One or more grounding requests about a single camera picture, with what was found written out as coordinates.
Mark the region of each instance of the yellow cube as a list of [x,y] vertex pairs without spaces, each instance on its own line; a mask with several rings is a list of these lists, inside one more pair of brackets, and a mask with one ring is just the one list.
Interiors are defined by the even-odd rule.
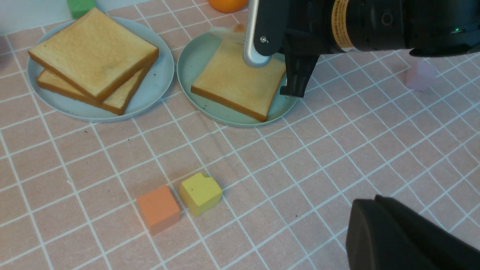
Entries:
[[179,191],[183,203],[196,217],[215,206],[222,194],[215,180],[201,172],[183,181]]

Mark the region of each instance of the foam block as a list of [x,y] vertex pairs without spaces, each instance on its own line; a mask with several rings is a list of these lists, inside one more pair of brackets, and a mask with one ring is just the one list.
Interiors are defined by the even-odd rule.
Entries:
[[139,197],[137,203],[152,236],[180,221],[180,208],[168,186]]
[[95,7],[95,0],[67,0],[67,3],[74,20],[87,14]]
[[201,172],[183,181],[179,190],[183,203],[196,217],[215,206],[220,201],[222,193],[215,180]]
[[437,69],[434,65],[425,61],[417,62],[407,71],[405,86],[417,91],[425,91],[435,85]]

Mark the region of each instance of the green cube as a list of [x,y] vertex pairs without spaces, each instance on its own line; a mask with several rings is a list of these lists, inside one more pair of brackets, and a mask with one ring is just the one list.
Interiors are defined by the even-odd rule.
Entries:
[[95,6],[95,0],[67,0],[68,8],[74,20],[87,14]]

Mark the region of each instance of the table surface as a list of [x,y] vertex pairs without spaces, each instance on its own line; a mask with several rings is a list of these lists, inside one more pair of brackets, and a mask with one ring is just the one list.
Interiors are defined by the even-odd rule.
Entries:
[[[206,0],[108,12],[157,32],[177,60],[211,26]],[[480,248],[480,57],[426,59],[435,87],[403,86],[407,51],[321,57],[305,98],[256,129],[217,124],[177,81],[120,123],[70,119],[26,83],[27,50],[56,25],[0,36],[0,269],[348,269],[351,203],[392,196]],[[151,237],[136,198],[213,176],[220,203]]]

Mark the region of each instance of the yellow label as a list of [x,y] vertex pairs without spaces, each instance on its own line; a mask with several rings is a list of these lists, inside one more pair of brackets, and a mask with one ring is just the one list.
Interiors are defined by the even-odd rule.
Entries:
[[347,6],[349,0],[336,0],[332,10],[332,32],[342,49],[353,47],[347,32]]

